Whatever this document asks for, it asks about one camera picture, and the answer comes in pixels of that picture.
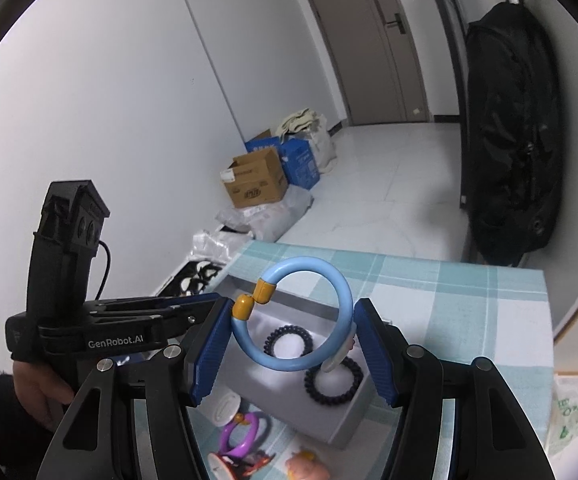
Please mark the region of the person's left hand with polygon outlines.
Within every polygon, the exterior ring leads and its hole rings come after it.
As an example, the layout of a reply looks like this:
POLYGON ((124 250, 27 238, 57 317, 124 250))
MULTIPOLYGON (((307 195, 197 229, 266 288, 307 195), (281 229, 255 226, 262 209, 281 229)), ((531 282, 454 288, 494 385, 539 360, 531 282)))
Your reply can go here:
POLYGON ((12 378, 24 409, 47 429, 56 430, 62 420, 62 408, 74 399, 70 386, 42 364, 15 361, 12 378))

